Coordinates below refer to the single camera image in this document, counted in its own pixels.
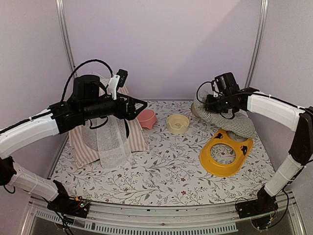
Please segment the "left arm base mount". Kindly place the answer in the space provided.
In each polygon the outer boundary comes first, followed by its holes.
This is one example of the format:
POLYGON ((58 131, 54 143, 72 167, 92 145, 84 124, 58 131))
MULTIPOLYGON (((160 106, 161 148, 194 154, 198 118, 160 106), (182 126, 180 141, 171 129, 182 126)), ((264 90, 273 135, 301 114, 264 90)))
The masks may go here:
POLYGON ((61 214, 72 215, 80 218, 87 218, 90 208, 90 200, 82 196, 71 197, 65 187, 58 181, 53 180, 57 187, 57 196, 47 203, 47 208, 61 214))

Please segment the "green checkered cushion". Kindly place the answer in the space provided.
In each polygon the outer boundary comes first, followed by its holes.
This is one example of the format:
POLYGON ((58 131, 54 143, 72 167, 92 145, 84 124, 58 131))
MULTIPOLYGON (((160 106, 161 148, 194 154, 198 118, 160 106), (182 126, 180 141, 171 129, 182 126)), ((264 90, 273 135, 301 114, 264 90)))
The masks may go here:
POLYGON ((233 132, 242 138, 253 139, 256 137, 257 132, 255 126, 245 111, 236 112, 234 117, 232 117, 233 113, 231 110, 226 114, 206 111, 204 104, 201 103, 201 101, 205 102, 208 94, 209 93, 206 91, 200 91, 198 92, 198 95, 195 95, 193 101, 195 109, 199 114, 198 116, 202 120, 214 124, 218 128, 233 132))

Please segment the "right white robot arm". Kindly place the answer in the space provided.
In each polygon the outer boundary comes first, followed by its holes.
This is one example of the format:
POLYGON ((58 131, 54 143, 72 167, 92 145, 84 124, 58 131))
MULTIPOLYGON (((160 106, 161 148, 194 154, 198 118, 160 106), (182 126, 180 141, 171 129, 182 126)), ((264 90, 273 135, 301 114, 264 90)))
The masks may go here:
POLYGON ((272 205, 271 197, 296 179, 313 157, 313 107, 292 104, 265 94, 258 89, 241 89, 232 73, 227 72, 209 82, 212 92, 204 99, 208 111, 226 113, 246 111, 257 121, 257 131, 275 166, 275 174, 260 190, 253 202, 256 213, 264 213, 272 205))

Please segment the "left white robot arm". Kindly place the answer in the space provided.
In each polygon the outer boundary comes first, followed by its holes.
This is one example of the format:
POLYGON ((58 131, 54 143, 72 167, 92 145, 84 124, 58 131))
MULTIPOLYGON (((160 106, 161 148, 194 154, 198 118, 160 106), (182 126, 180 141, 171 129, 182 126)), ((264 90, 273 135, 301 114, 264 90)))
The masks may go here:
POLYGON ((0 184, 18 187, 38 195, 61 212, 69 212, 73 203, 63 185, 30 172, 13 160, 11 154, 46 137, 66 133, 86 121, 114 116, 133 120, 147 107, 147 102, 118 93, 126 76, 118 73, 108 86, 96 75, 83 75, 73 81, 68 100, 50 105, 39 114, 24 119, 0 132, 0 184))

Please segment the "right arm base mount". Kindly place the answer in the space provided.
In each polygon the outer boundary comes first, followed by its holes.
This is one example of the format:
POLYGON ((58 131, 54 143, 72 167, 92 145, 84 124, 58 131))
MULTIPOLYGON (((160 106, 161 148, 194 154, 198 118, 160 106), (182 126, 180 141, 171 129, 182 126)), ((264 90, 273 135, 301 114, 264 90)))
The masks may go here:
POLYGON ((263 186, 257 192, 257 199, 236 202, 235 209, 239 218, 247 218, 276 211, 278 204, 276 202, 276 196, 270 196, 263 186))

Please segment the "pink striped pet tent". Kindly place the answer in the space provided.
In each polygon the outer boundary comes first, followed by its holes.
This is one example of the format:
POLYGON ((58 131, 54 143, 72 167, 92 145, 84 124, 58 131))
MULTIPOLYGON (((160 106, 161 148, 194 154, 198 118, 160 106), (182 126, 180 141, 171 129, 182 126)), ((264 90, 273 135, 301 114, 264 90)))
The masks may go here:
POLYGON ((98 129, 75 127, 69 132, 69 146, 77 168, 97 160, 103 168, 115 168, 130 162, 133 153, 150 150, 138 118, 128 121, 114 116, 98 129))

